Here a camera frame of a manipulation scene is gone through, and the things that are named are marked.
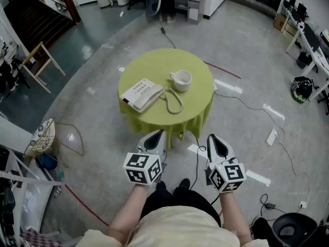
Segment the checkered cloth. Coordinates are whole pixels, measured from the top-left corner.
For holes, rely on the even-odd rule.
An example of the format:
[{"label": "checkered cloth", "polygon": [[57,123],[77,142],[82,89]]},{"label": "checkered cloth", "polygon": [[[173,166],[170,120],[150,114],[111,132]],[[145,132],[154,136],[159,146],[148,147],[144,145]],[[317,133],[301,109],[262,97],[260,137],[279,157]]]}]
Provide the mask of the checkered cloth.
[{"label": "checkered cloth", "polygon": [[49,240],[32,228],[20,236],[25,247],[59,247],[62,245],[60,241]]}]

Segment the beige shirt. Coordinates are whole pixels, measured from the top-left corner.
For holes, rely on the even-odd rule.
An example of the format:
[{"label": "beige shirt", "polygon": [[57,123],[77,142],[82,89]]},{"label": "beige shirt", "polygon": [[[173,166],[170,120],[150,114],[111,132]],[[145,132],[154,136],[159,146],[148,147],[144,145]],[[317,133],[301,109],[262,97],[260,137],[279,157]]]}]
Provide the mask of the beige shirt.
[{"label": "beige shirt", "polygon": [[[207,213],[193,207],[163,207],[146,215],[134,230],[128,247],[240,247],[237,236]],[[77,247],[122,247],[100,231],[88,230]],[[254,240],[244,247],[268,247],[266,240]]]}]

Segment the yellow-green tablecloth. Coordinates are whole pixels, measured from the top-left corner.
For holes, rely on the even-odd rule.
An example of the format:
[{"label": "yellow-green tablecloth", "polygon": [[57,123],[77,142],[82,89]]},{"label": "yellow-green tablecloth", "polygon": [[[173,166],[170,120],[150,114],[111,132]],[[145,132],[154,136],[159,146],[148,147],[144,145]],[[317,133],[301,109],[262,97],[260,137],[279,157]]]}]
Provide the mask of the yellow-green tablecloth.
[{"label": "yellow-green tablecloth", "polygon": [[[144,134],[149,134],[164,129],[167,133],[167,149],[170,149],[172,135],[184,140],[185,132],[188,130],[195,137],[200,137],[214,93],[213,78],[208,66],[197,56],[184,50],[157,49],[133,60],[124,70],[119,82],[119,96],[143,78],[175,89],[169,74],[181,69],[192,74],[192,83],[187,92],[176,91],[184,103],[184,109],[179,114],[170,114],[166,101],[162,99],[158,99],[140,114],[119,98],[120,112],[127,114],[133,132],[143,131]],[[176,98],[171,93],[166,92],[166,95],[170,100],[171,109],[177,111],[180,105]]]}]

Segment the telephone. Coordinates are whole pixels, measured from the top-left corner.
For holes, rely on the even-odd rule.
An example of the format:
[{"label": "telephone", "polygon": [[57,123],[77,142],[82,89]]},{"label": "telephone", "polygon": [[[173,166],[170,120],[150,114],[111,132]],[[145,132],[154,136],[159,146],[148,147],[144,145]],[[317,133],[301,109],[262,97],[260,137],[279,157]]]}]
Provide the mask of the telephone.
[{"label": "telephone", "polygon": [[178,111],[172,111],[169,106],[169,100],[165,95],[164,99],[167,102],[167,110],[171,114],[180,113],[183,108],[183,102],[180,97],[175,93],[172,89],[165,89],[163,86],[159,84],[154,84],[152,81],[148,79],[142,79],[137,82],[134,86],[132,86],[125,93],[120,95],[120,99],[127,103],[131,108],[133,108],[138,113],[143,113],[148,107],[150,107],[161,95],[165,92],[165,90],[170,91],[178,100],[181,107]]}]

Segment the black helmet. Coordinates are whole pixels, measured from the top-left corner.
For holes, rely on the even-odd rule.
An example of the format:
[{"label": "black helmet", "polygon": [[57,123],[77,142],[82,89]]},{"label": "black helmet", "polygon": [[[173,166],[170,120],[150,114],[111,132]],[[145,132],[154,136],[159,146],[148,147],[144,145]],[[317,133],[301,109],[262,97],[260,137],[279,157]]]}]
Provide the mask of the black helmet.
[{"label": "black helmet", "polygon": [[312,94],[312,81],[306,77],[296,77],[290,91],[296,102],[304,103]]}]

